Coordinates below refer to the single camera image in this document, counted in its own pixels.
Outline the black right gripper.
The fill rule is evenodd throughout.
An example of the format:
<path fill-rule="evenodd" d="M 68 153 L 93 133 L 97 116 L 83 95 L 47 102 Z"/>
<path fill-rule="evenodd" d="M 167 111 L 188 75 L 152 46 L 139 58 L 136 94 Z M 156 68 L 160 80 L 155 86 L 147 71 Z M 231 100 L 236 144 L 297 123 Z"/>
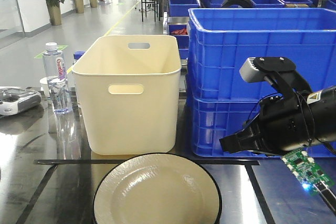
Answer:
<path fill-rule="evenodd" d="M 219 139 L 222 150 L 283 155 L 311 146 L 315 142 L 315 125 L 308 95 L 307 92 L 295 93 L 292 108 L 278 95 L 261 100 L 258 115 L 243 131 Z"/>

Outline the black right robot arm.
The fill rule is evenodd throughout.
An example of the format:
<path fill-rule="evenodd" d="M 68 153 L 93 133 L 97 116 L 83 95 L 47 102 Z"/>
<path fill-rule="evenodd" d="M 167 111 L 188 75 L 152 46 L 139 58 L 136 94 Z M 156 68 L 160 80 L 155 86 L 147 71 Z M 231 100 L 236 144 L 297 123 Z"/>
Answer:
<path fill-rule="evenodd" d="M 294 99 L 294 109 L 278 95 L 262 99 L 259 113 L 242 130 L 219 140 L 222 150 L 282 156 L 300 147 L 334 142 L 335 87 L 297 92 Z"/>

